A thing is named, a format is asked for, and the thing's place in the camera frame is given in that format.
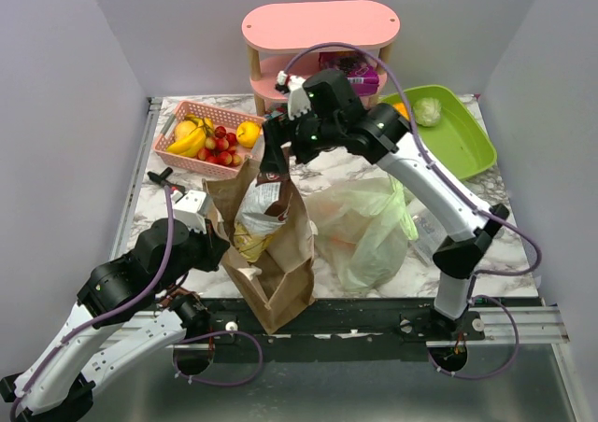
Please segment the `purple snack box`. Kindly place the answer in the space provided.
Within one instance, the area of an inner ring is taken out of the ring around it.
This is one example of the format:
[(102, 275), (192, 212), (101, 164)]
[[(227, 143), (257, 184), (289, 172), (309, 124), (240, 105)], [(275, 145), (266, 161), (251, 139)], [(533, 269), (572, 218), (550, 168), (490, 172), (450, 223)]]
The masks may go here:
[(341, 71), (358, 96), (373, 95), (379, 86), (376, 68), (366, 60), (364, 55), (356, 51), (321, 52), (319, 68)]

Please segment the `white snack bag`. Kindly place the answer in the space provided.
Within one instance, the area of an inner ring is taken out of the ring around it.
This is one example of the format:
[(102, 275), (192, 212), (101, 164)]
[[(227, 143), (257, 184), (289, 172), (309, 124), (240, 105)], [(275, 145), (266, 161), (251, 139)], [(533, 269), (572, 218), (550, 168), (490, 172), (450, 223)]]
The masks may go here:
[(275, 231), (263, 228), (256, 212), (255, 185), (256, 179), (253, 179), (249, 183), (234, 220), (234, 246), (248, 263), (255, 263), (261, 257), (275, 233), (284, 225)]

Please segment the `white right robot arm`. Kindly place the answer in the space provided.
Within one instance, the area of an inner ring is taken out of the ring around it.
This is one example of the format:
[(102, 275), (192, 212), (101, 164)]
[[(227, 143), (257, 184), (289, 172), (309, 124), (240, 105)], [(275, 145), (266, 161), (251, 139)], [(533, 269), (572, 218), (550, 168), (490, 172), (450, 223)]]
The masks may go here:
[(473, 194), (423, 145), (393, 105), (365, 108), (342, 72), (327, 69), (308, 79), (280, 72), (275, 88), (287, 98), (287, 114), (263, 126), (262, 172), (282, 172), (285, 144), (299, 163), (344, 148), (406, 187), (446, 233), (433, 254), (440, 279), (429, 320), (436, 337), (453, 338), (463, 329), (474, 271), (508, 218), (508, 209)]

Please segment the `light green plastic grocery bag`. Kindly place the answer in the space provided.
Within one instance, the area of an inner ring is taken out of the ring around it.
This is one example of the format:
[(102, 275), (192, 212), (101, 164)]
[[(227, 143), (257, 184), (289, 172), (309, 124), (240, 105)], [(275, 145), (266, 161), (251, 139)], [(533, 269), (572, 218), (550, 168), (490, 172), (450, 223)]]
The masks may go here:
[(392, 280), (418, 231), (405, 189), (391, 176), (334, 184), (305, 198), (315, 246), (348, 292), (367, 292)]

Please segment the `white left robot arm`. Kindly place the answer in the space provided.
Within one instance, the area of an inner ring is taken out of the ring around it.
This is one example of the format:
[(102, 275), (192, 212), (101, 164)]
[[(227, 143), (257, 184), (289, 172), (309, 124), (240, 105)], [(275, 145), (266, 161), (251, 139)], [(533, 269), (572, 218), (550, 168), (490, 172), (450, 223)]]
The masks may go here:
[(212, 228), (195, 232), (162, 218), (138, 235), (133, 249), (94, 268), (42, 356), (28, 370), (2, 379), (11, 420), (78, 421), (92, 408), (94, 395), (148, 354), (181, 340), (200, 341), (208, 329), (207, 310), (190, 292), (178, 290), (158, 316), (103, 346), (190, 270), (217, 270), (229, 246)]

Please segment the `brown Tuba snack bag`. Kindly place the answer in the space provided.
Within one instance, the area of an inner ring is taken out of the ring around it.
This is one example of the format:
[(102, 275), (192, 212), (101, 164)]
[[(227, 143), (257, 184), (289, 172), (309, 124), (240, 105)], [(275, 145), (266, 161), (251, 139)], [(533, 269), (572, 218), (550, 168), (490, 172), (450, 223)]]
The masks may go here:
[(286, 222), (289, 214), (292, 197), (289, 172), (259, 173), (254, 191), (260, 223), (265, 230), (277, 230)]

